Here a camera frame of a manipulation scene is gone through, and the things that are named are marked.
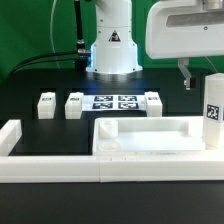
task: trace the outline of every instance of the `black cable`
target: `black cable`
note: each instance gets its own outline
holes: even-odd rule
[[[83,39],[82,31],[82,15],[80,0],[74,0],[75,16],[76,16],[76,27],[77,27],[77,49],[85,48],[85,42]]]
[[[35,56],[35,57],[32,57],[32,58],[28,58],[28,59],[22,61],[21,63],[19,63],[18,65],[27,64],[31,61],[35,61],[35,60],[42,59],[42,58],[49,58],[49,57],[56,57],[56,56],[66,56],[66,55],[72,55],[72,54],[78,54],[78,51],[67,51],[67,52],[59,52],[59,53],[41,54],[41,55],[38,55],[38,56]]]
[[[60,60],[46,60],[46,61],[36,61],[36,62],[30,62],[26,64],[19,64],[16,67],[14,67],[11,72],[8,74],[7,78],[10,78],[16,71],[18,71],[21,68],[24,68],[26,66],[30,65],[36,65],[36,64],[42,64],[42,63],[51,63],[51,62],[63,62],[63,61],[75,61],[77,58],[67,58],[67,59],[60,59]]]
[[[36,60],[39,60],[39,59],[43,59],[43,58],[49,58],[49,57],[56,57],[56,56],[67,56],[67,55],[75,55],[75,54],[78,54],[78,51],[68,51],[68,52],[59,52],[59,53],[49,53],[49,54],[42,54],[42,55],[38,55],[38,56],[35,56],[35,57],[32,57],[32,58],[28,58],[22,62],[20,62],[18,65],[16,65],[8,74],[7,78],[10,78],[18,69],[20,69],[20,66],[21,68],[26,66],[26,65],[30,65],[32,63],[32,61],[36,61]]]

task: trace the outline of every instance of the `white foam block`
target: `white foam block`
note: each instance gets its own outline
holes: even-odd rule
[[[82,115],[83,93],[71,93],[65,104],[66,119],[80,119]]]
[[[53,119],[56,108],[55,93],[42,93],[37,105],[39,119]]]
[[[163,105],[157,92],[146,92],[145,102],[148,117],[162,117]]]
[[[21,136],[20,120],[9,120],[0,130],[0,156],[8,156]]]
[[[206,77],[204,96],[203,142],[224,149],[224,74]]]

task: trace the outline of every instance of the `warning label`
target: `warning label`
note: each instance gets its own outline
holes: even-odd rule
[[[111,35],[109,42],[121,42],[116,30],[114,30],[113,34]]]

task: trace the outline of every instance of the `black sticker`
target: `black sticker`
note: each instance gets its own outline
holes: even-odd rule
[[[219,120],[219,107],[208,104],[207,105],[207,118],[218,121]]]
[[[149,100],[159,100],[158,97],[148,97]]]
[[[70,101],[79,101],[80,98],[71,98]]]
[[[112,108],[113,108],[113,103],[94,103],[93,104],[94,110],[107,110]]]
[[[52,98],[43,98],[43,101],[51,101]]]
[[[114,30],[114,32],[112,33],[112,35],[111,35],[109,41],[110,41],[110,42],[121,42],[120,37],[118,36],[116,30]]]
[[[118,100],[119,101],[137,101],[137,97],[136,96],[118,96]]]
[[[138,110],[137,103],[118,103],[118,108],[123,110]]]
[[[113,96],[95,96],[95,102],[113,101]]]

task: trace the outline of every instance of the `white container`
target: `white container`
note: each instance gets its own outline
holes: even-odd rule
[[[118,122],[116,120],[103,120],[100,122],[101,138],[116,138],[118,135]]]
[[[83,93],[71,93],[65,104],[66,119],[80,119],[82,115]]]
[[[39,119],[53,119],[56,108],[55,93],[42,93],[37,105]]]
[[[147,117],[162,117],[163,105],[157,92],[146,92]]]

